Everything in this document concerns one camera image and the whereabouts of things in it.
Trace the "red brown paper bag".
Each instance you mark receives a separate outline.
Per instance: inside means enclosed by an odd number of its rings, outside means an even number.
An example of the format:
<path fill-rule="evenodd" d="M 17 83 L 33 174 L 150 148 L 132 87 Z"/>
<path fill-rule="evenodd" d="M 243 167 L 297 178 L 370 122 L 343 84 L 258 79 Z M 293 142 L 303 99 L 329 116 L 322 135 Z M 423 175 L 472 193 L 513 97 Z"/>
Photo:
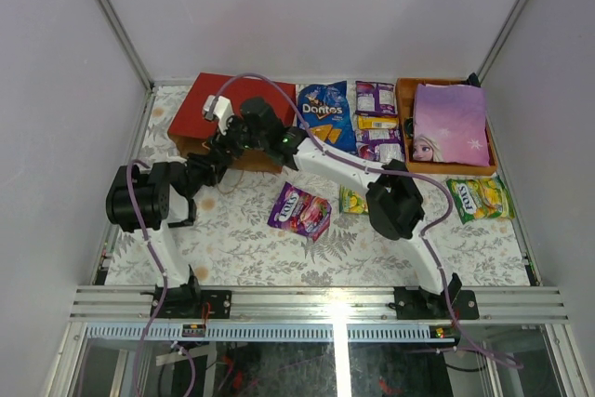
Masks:
<path fill-rule="evenodd" d="M 178 186 L 194 195 L 218 185 L 230 168 L 279 173 L 284 156 L 277 150 L 295 103 L 293 84 L 200 73 L 167 130 L 186 159 Z"/>

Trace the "blue chips bag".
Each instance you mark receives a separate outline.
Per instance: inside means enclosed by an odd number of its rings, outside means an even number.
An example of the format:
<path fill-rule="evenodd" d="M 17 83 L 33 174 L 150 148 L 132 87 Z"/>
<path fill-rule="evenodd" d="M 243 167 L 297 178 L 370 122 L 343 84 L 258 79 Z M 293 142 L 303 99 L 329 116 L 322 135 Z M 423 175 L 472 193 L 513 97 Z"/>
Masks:
<path fill-rule="evenodd" d="M 297 107 L 315 137 L 343 152 L 355 154 L 347 90 L 346 81 L 304 86 L 298 93 Z"/>

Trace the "purple Fox's packet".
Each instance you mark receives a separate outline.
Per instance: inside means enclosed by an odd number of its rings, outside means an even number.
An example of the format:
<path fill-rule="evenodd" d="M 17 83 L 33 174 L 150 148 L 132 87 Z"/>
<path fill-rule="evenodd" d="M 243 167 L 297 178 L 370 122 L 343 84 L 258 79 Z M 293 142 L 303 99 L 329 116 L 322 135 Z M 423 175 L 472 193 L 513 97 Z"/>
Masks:
<path fill-rule="evenodd" d="M 316 242 L 329 228 L 331 214 L 332 206 L 326 199 L 286 182 L 272 207 L 268 225 Z"/>
<path fill-rule="evenodd" d="M 403 140 L 398 128 L 357 129 L 355 139 L 360 158 L 382 164 L 404 161 Z"/>

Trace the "yellow candy bar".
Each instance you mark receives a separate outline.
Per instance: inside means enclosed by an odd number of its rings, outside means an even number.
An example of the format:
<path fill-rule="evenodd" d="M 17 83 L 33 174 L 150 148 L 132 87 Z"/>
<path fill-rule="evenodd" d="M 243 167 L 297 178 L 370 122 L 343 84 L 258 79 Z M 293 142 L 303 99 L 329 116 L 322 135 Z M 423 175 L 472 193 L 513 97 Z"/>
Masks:
<path fill-rule="evenodd" d="M 357 126 L 361 130 L 395 129 L 398 125 L 399 119 L 396 116 L 357 116 Z"/>

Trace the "green yellow candy packet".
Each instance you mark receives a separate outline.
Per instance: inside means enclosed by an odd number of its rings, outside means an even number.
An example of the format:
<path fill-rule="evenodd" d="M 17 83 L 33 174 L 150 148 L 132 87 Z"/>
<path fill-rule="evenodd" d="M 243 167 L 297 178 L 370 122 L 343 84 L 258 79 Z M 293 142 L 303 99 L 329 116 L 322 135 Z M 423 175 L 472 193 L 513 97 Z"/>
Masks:
<path fill-rule="evenodd" d="M 448 179 L 446 185 L 462 224 L 475 220 L 515 218 L 509 190 L 499 176 Z"/>

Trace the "purple snack packet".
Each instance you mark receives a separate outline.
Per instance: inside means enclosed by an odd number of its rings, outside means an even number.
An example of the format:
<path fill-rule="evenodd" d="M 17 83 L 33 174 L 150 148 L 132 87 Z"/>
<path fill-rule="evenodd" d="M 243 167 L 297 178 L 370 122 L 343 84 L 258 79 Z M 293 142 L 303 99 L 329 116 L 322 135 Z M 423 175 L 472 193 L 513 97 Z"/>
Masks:
<path fill-rule="evenodd" d="M 355 87 L 357 115 L 394 117 L 398 114 L 394 84 L 358 80 Z"/>

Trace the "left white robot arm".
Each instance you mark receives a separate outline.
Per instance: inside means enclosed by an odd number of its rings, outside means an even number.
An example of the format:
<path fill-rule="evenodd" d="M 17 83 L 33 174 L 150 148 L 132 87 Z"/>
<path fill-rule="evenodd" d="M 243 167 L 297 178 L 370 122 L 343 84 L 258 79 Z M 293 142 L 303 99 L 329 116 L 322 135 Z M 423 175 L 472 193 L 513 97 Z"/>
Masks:
<path fill-rule="evenodd" d="M 184 260 L 173 230 L 190 228 L 198 209 L 194 196 L 217 186 L 230 163 L 209 155 L 148 165 L 132 160 L 118 168 L 106 197 L 106 215 L 121 232 L 144 244 L 155 274 L 150 316 L 161 319 L 228 319 L 230 291 L 202 289 Z"/>

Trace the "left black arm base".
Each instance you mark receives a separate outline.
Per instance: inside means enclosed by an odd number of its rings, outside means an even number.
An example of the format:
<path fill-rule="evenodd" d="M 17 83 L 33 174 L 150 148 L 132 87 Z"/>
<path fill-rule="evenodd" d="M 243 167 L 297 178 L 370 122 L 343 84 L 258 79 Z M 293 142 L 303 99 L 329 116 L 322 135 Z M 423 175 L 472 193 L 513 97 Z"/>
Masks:
<path fill-rule="evenodd" d="M 152 294 L 151 316 L 161 319 L 227 320 L 231 316 L 232 291 L 202 288 L 191 276 L 183 285 L 156 286 Z"/>

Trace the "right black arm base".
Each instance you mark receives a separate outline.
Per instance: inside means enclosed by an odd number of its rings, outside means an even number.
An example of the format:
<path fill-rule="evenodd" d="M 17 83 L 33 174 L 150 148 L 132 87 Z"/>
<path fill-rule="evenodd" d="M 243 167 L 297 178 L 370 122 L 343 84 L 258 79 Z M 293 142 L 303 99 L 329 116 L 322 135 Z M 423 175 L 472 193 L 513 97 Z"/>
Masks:
<path fill-rule="evenodd" d="M 459 276 L 453 273 L 446 292 L 431 294 L 420 287 L 395 287 L 393 301 L 387 307 L 396 312 L 398 320 L 445 320 L 453 311 L 458 321 L 480 318 L 475 294 L 464 289 Z"/>

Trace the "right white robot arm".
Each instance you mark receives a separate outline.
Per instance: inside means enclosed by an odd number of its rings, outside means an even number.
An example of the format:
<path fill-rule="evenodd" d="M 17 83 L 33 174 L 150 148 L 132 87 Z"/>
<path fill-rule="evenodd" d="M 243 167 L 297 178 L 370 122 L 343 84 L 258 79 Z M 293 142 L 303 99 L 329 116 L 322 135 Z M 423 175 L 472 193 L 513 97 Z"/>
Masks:
<path fill-rule="evenodd" d="M 330 146 L 315 137 L 307 123 L 285 126 L 260 97 L 247 99 L 238 113 L 221 95 L 207 98 L 203 114 L 217 124 L 207 146 L 215 162 L 207 185 L 219 184 L 233 161 L 247 150 L 264 152 L 277 165 L 298 172 L 332 179 L 363 196 L 372 228 L 383 237 L 403 241 L 416 269 L 418 290 L 404 302 L 405 310 L 417 319 L 455 319 L 462 283 L 448 273 L 428 232 L 423 198 L 415 183 L 417 175 L 403 163 L 369 162 Z"/>

